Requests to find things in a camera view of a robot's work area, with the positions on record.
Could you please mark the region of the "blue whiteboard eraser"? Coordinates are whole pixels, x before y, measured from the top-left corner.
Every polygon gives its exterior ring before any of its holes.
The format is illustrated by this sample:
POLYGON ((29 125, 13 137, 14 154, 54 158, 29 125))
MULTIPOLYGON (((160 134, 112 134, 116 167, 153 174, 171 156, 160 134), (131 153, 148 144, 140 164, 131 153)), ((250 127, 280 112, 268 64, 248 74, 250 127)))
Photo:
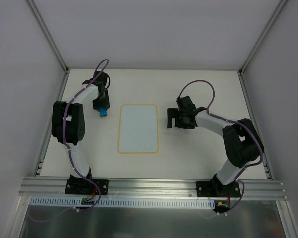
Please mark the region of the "blue whiteboard eraser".
POLYGON ((99 108, 99 115, 101 117, 106 117, 108 115, 106 108, 99 108))

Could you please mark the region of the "yellow framed whiteboard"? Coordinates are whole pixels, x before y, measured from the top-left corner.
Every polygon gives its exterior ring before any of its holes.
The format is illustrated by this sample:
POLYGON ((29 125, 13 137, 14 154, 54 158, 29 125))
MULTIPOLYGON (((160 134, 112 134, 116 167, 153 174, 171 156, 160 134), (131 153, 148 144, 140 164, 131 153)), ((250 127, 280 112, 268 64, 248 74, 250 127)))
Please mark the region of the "yellow framed whiteboard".
POLYGON ((156 104, 123 104, 120 108, 117 150, 120 154, 159 152, 156 104))

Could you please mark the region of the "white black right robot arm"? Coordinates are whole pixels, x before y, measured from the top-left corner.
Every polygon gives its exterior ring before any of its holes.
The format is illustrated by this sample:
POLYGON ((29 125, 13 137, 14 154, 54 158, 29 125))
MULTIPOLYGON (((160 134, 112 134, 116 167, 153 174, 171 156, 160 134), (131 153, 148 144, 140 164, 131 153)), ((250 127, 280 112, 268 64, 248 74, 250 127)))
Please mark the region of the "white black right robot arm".
POLYGON ((177 108, 167 109, 167 127, 207 129, 223 138, 227 160, 204 186, 197 186, 198 196, 227 196, 237 185, 237 178, 261 158, 264 146, 253 123, 247 118, 225 119, 205 107, 196 107, 189 96, 176 99, 177 108))

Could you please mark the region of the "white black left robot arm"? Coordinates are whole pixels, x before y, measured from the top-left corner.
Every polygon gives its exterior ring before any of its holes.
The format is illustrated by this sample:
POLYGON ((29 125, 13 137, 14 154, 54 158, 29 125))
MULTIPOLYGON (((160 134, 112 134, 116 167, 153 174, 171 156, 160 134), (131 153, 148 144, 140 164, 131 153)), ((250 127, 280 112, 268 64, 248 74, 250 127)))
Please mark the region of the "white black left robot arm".
POLYGON ((64 146, 71 166, 70 179, 77 179, 76 188, 83 194, 93 190, 91 168, 82 148, 86 133, 84 103, 92 105, 101 117, 107 116, 110 84, 106 72, 96 71, 69 100, 53 104, 51 133, 64 146))

